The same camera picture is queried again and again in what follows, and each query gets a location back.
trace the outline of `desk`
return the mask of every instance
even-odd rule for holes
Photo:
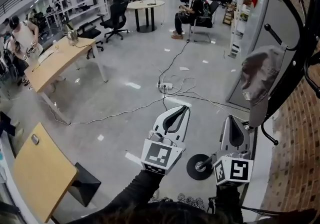
[[[103,65],[100,60],[98,49],[96,48],[96,41],[92,39],[79,38],[76,46],[82,47],[85,45],[91,45],[93,53],[95,55],[95,62],[97,63],[102,79],[107,82],[106,75],[103,70]],[[48,50],[55,51],[55,46],[59,45],[59,53],[54,52],[48,56],[41,64],[36,63],[33,66],[29,66],[24,72],[29,79],[33,89],[41,94],[43,99],[48,105],[57,113],[57,115],[67,124],[70,124],[70,120],[65,117],[56,105],[50,100],[50,98],[44,93],[45,88],[56,80],[56,78],[73,62],[77,60],[81,55],[88,52],[91,48],[86,46],[83,48],[77,48],[76,46],[69,45],[67,37],[63,37],[57,42],[57,44],[51,46]]]
[[[156,7],[160,7],[162,5],[164,5],[165,3],[163,1],[154,1],[154,0],[149,0],[149,1],[136,1],[136,2],[131,2],[128,4],[127,9],[128,10],[134,10],[135,11],[135,20],[136,20],[136,30],[137,32],[140,33],[150,33],[155,31],[157,28],[155,26],[155,12],[154,12],[154,8]],[[140,26],[139,25],[139,14],[138,14],[138,10],[143,10],[145,9],[145,18],[147,20],[146,25],[145,26]],[[151,27],[149,26],[149,11],[148,9],[151,9]]]
[[[32,134],[39,138],[38,145],[32,142]],[[13,170],[19,192],[43,222],[51,218],[77,174],[77,168],[59,150],[41,123],[19,151]]]

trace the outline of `table leg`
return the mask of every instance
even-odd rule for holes
[[[102,79],[103,79],[104,82],[107,82],[108,79],[106,77],[106,74],[105,74],[105,71],[104,71],[104,66],[103,66],[103,64],[101,62],[99,51],[98,51],[95,43],[94,43],[94,45],[92,45],[92,49],[93,49],[93,54],[96,57],[95,60],[96,60],[96,63],[98,65],[98,67],[99,67]]]
[[[56,25],[56,27],[59,27],[60,25],[59,25],[59,22],[58,22],[55,14],[53,14],[53,18],[54,18],[54,20],[55,20],[55,25]]]
[[[145,10],[145,20],[146,20],[146,26],[149,26],[149,11],[148,11],[148,9]]]
[[[45,17],[45,20],[46,20],[46,23],[48,24],[48,27],[50,29],[50,23],[49,23],[48,17]]]
[[[138,10],[134,10],[135,12],[135,20],[136,20],[136,31],[139,32],[140,31],[140,25],[139,25],[139,14],[138,14]]]
[[[46,101],[46,103],[56,112],[56,114],[66,123],[70,124],[71,121],[60,112],[57,106],[50,100],[50,98],[45,94],[45,92],[41,93],[42,98]]]
[[[155,30],[155,12],[154,9],[151,8],[151,30],[154,31]]]

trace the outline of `seated person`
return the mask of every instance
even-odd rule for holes
[[[183,12],[176,13],[175,15],[175,31],[171,36],[173,39],[183,39],[182,24],[193,24],[198,16],[204,13],[202,0],[192,0],[190,8],[180,5]]]

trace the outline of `extension cord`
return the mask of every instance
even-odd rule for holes
[[[160,84],[157,83],[156,85],[156,87],[160,90],[163,90],[164,88],[166,88],[167,90],[171,90],[173,88],[172,83],[161,82]]]

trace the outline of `hat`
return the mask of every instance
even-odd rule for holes
[[[286,45],[262,46],[242,63],[241,84],[244,98],[250,101],[249,126],[260,126],[268,110],[269,92],[280,72]]]

